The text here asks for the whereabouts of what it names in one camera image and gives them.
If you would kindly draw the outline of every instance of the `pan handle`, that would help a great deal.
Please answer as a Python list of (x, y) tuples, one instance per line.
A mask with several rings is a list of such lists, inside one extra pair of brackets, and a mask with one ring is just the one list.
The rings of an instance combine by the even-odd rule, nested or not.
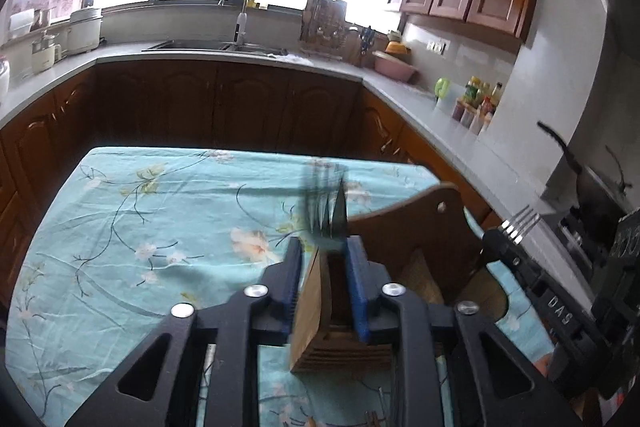
[(561, 147), (562, 152), (564, 153), (564, 158), (571, 167), (571, 170), (580, 175), (582, 172), (582, 165), (580, 165), (578, 160), (575, 158), (574, 153), (570, 151), (569, 146), (562, 139), (562, 137), (558, 133), (556, 133), (556, 131), (551, 129), (551, 127), (549, 127), (546, 123), (543, 123), (540, 120), (538, 120), (538, 127), (546, 132), (551, 138), (556, 140), (556, 142), (558, 142), (558, 145)]

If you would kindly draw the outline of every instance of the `tablecloth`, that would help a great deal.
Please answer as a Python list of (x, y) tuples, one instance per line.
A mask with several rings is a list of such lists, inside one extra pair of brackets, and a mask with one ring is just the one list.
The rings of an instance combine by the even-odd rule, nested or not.
[[(153, 148), (85, 156), (33, 238), (9, 313), (6, 365), (43, 422), (62, 427), (172, 305), (223, 303), (280, 261), (302, 227), (303, 173), (330, 161)], [(438, 183), (419, 166), (339, 163), (348, 169), (350, 216)], [(305, 264), (311, 253), (305, 243)], [(551, 352), (511, 273), (500, 263), (490, 269), (510, 299), (498, 326), (531, 360)], [(366, 410), (380, 418), (388, 410), (388, 374), (292, 375), (288, 358), (287, 346), (260, 348), (261, 426), (303, 426), (309, 417), (318, 426), (361, 425)]]

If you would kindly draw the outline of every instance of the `wooden stand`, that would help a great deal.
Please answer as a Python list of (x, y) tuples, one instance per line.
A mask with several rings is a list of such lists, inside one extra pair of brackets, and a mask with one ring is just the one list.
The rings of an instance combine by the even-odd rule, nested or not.
[[(507, 296), (481, 259), (482, 243), (469, 228), (455, 185), (430, 187), (409, 200), (349, 220), (370, 261), (382, 263), (395, 282), (427, 302), (474, 300), (494, 321)], [(353, 331), (344, 260), (317, 251), (300, 292), (291, 340), (292, 371), (380, 369), (389, 346), (367, 346)]]

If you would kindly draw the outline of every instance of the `power outlet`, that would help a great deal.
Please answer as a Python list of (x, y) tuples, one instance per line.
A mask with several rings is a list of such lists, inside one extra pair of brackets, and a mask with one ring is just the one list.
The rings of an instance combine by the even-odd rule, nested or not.
[(447, 43), (444, 41), (436, 42), (429, 41), (427, 42), (427, 49), (430, 52), (436, 53), (438, 55), (444, 55), (444, 50), (447, 48)]

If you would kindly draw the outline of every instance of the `gray countertop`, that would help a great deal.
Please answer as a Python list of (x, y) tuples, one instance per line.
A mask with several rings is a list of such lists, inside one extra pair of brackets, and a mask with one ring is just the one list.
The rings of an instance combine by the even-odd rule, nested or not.
[[(0, 128), (41, 95), (97, 63), (182, 58), (277, 66), (363, 83), (446, 158), (498, 215), (511, 216), (526, 204), (532, 205), (540, 213), (553, 211), (545, 201), (540, 200), (533, 186), (500, 159), (481, 137), (440, 111), (435, 107), (432, 96), (414, 87), (389, 80), (372, 70), (315, 57), (260, 57), (177, 50), (142, 52), (153, 44), (157, 42), (102, 46), (89, 53), (64, 58), (43, 73), (18, 81), (12, 79), (7, 96), (0, 104)], [(559, 248), (559, 243), (546, 224), (540, 222), (534, 227), (522, 245), (580, 304), (586, 309), (590, 308), (593, 294), (566, 251)]]

